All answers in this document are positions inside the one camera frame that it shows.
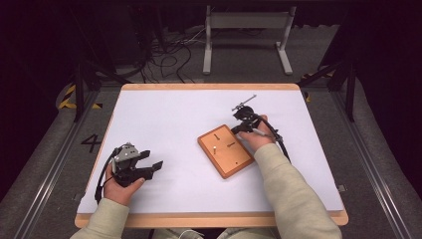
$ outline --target dark background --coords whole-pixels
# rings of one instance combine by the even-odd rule
[[[390,17],[380,19],[379,24],[370,28],[373,35],[365,41],[364,51],[355,62],[357,76],[392,152],[422,197],[419,173],[422,100],[418,76],[422,66],[421,16],[417,8],[406,3],[389,3],[381,11],[383,16]],[[162,26],[183,32],[203,24],[205,8],[125,5],[67,8],[52,7],[44,1],[3,3],[0,8],[1,198],[54,120],[58,112],[56,97],[73,80],[79,59],[90,59],[111,71],[119,65],[145,61],[152,26],[156,24],[151,19],[157,12]],[[345,13],[343,6],[301,6],[294,27],[340,24]],[[339,44],[331,44],[329,48],[332,61],[341,58],[349,47],[346,44],[349,37],[359,27],[343,29],[345,33],[336,36]],[[118,43],[122,39],[126,44]]]

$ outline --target hand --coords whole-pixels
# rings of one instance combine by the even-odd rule
[[[268,120],[267,116],[261,116],[264,120]],[[258,125],[258,130],[264,132],[266,135],[273,135],[270,129],[261,121]],[[244,132],[240,131],[238,133],[239,137],[246,140],[251,148],[256,151],[258,148],[264,146],[268,143],[273,143],[274,140],[268,136],[262,136],[255,132]]]
[[[105,170],[105,179],[109,179],[111,177],[111,164],[109,164]],[[123,206],[128,206],[131,196],[137,189],[140,188],[140,186],[142,186],[143,182],[145,182],[145,179],[140,178],[128,187],[122,187],[114,180],[114,178],[112,178],[105,183],[105,198]]]

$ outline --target person's left hand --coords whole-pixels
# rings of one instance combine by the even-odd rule
[[[105,179],[110,178],[104,185],[105,198],[124,206],[129,205],[133,193],[145,182],[144,178],[140,178],[128,187],[122,187],[111,177],[111,164],[109,164],[105,170]]]

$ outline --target gray floor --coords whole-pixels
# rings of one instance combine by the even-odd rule
[[[257,36],[239,31],[214,34],[210,76],[202,75],[203,43],[191,45],[191,59],[180,75],[186,83],[294,83],[317,69],[335,31],[335,26],[291,31],[287,53],[294,71],[292,76],[283,73],[275,50],[278,34],[268,30]],[[177,65],[163,68],[165,74],[171,75],[163,79],[160,69],[149,64],[151,71],[145,69],[147,81],[179,83],[175,71],[189,54],[182,49],[174,56]],[[164,63],[170,64],[170,61],[166,59]],[[140,74],[130,79],[143,81]],[[343,237],[422,238],[422,202],[389,150],[361,85],[356,87],[355,123],[344,117],[341,100],[344,93],[328,92],[324,80],[304,91],[311,96],[307,106],[335,182],[347,188],[340,194],[349,216],[348,224],[341,227]],[[97,145],[90,152],[91,146],[81,142],[93,134],[103,139],[117,96],[118,85],[113,82],[104,82],[98,94],[87,94],[95,103],[103,104],[103,108],[89,110],[80,123],[73,123],[74,109],[60,110],[0,204],[0,238],[15,235],[17,238],[69,238],[78,230],[74,224],[78,208],[75,195],[83,194],[100,148]],[[63,93],[58,93],[58,101],[62,97]],[[72,142],[69,148],[62,148],[69,141]],[[64,163],[55,166],[59,160]],[[51,174],[60,176],[57,180],[46,180]],[[45,190],[43,203],[32,205],[34,199],[39,198],[37,192],[45,188],[43,182],[50,183],[50,190]],[[30,208],[37,212],[34,218],[26,217]],[[147,233],[148,230],[126,229],[123,238],[146,238]]]

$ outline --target cream sweater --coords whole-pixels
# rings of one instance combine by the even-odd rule
[[[265,191],[276,213],[277,227],[283,239],[341,238],[338,226],[327,214],[317,194],[275,144],[259,148],[255,159],[264,177]],[[72,239],[120,238],[128,211],[126,206],[103,198],[87,227],[78,231]],[[254,237],[247,231],[240,231],[231,238]]]

